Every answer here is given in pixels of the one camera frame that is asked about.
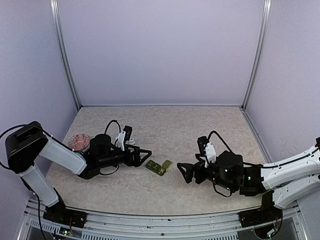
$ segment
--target purple wall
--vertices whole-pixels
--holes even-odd
[[[248,114],[273,161],[320,137],[320,2],[272,1]],[[298,201],[311,240],[320,236],[320,189]]]
[[[50,2],[0,3],[0,132],[33,120],[62,139],[76,115],[51,15]],[[0,160],[7,165],[4,139]],[[37,164],[46,173],[49,163]],[[0,235],[13,240],[29,199],[20,178],[0,167]]]
[[[73,78],[87,105],[238,105],[263,0],[63,0]]]

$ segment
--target speckled white tabletop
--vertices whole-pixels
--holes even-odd
[[[145,168],[127,167],[110,176],[96,176],[84,180],[67,169],[52,164],[47,179],[60,193],[67,206],[120,214],[135,215],[193,215],[218,213],[256,207],[261,196],[245,197],[238,193],[229,198],[216,194],[212,183],[186,184],[177,163],[196,163],[198,137],[216,130],[233,152],[250,163],[263,163],[264,158],[242,113],[237,107],[210,106],[132,106],[83,107],[65,136],[64,143],[75,134],[85,133],[91,138],[103,133],[106,125],[117,119],[123,128],[132,126],[135,144],[152,150],[149,159],[162,164],[173,162],[164,176]],[[108,134],[117,135],[112,124]],[[211,137],[217,154],[225,147]],[[112,172],[115,168],[104,169]]]

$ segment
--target black cable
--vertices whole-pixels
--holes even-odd
[[[231,197],[231,195],[232,195],[232,192],[231,192],[231,191],[230,191],[230,195],[229,195],[229,196],[227,196],[227,195],[224,195],[223,193],[221,193],[221,192],[217,191],[217,189],[216,189],[216,185],[215,185],[215,183],[214,183],[214,182],[212,182],[212,185],[213,185],[213,189],[214,189],[214,191],[215,191],[217,194],[220,194],[221,196],[223,196],[223,197],[225,197],[225,198],[229,198],[229,197]]]
[[[64,148],[72,151],[71,148],[69,148],[68,146],[64,145],[62,142],[60,142],[60,141],[59,141],[58,139],[56,139],[55,137],[51,136],[50,133],[48,133],[47,131],[45,131],[45,130],[42,129],[41,127],[39,127],[39,126],[34,126],[34,125],[31,125],[31,124],[20,124],[20,125],[16,125],[16,126],[10,127],[9,129],[5,130],[5,131],[0,135],[0,139],[1,139],[5,134],[7,134],[8,132],[10,132],[10,131],[12,131],[12,130],[14,130],[14,129],[17,129],[17,128],[22,128],[22,127],[31,127],[31,128],[35,128],[35,129],[41,130],[44,134],[48,135],[49,138],[52,138],[53,140],[55,140],[58,144],[60,144],[60,145],[63,146]],[[0,161],[0,166],[3,167],[4,169],[11,170],[10,167],[5,166],[1,161]]]
[[[278,233],[279,233],[279,231],[280,231],[280,229],[281,229],[281,227],[282,227],[282,222],[283,222],[283,220],[284,220],[284,213],[283,213],[283,211],[281,211],[281,222],[280,222],[280,226],[279,226],[279,228],[277,228],[277,231],[274,233],[274,235],[272,235],[271,237],[274,237],[275,235],[277,235]]]
[[[39,226],[40,226],[40,231],[41,231],[41,234],[42,234],[42,237],[44,240],[47,240],[46,236],[45,236],[45,233],[44,233],[44,230],[42,229],[42,224],[41,224],[41,216],[40,216],[40,198],[37,194],[35,194],[36,197],[38,198],[38,219],[39,219]]]
[[[229,150],[230,153],[234,153],[234,152],[231,150],[231,148],[228,146],[228,144],[225,142],[225,140],[224,140],[224,139],[219,135],[219,133],[217,133],[216,131],[210,132],[210,134],[209,134],[209,136],[208,136],[208,141],[210,140],[212,134],[217,135],[217,137],[221,140],[221,142],[223,142],[223,144],[224,144],[225,147]]]
[[[105,128],[105,130],[104,130],[104,134],[107,134],[107,131],[108,131],[108,128],[110,127],[110,125],[112,124],[112,123],[116,123],[117,125],[118,125],[118,127],[119,127],[119,133],[121,133],[121,127],[120,127],[120,124],[118,123],[118,120],[111,120],[109,123],[108,123],[108,125],[106,126],[106,128]]]
[[[120,168],[120,165],[118,164],[115,171],[110,172],[110,173],[101,173],[100,172],[99,174],[102,175],[102,176],[109,176],[109,175],[114,174],[116,171],[118,171],[119,168]]]

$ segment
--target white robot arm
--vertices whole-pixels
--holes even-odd
[[[210,142],[212,134],[216,134],[228,149],[217,157]],[[208,137],[199,137],[197,143],[198,162],[177,164],[186,183],[191,183],[193,178],[197,184],[209,180],[214,190],[224,197],[236,191],[248,197],[264,193],[258,210],[239,214],[243,227],[270,221],[270,216],[279,218],[282,209],[320,186],[320,138],[316,139],[316,145],[300,154],[263,165],[244,162],[216,131]],[[216,186],[228,190],[229,195],[218,192]]]
[[[62,224],[73,219],[75,222],[73,226],[83,227],[86,214],[66,209],[58,192],[48,183],[35,164],[36,157],[44,157],[86,180],[101,174],[100,170],[106,167],[116,167],[119,164],[139,167],[152,152],[126,144],[131,132],[132,127],[125,126],[119,133],[124,135],[121,138],[121,147],[114,146],[109,135],[98,134],[90,140],[88,150],[76,152],[50,136],[42,129],[40,123],[34,121],[6,138],[8,169],[18,174],[26,187],[45,204],[46,213],[43,216],[45,219]]]

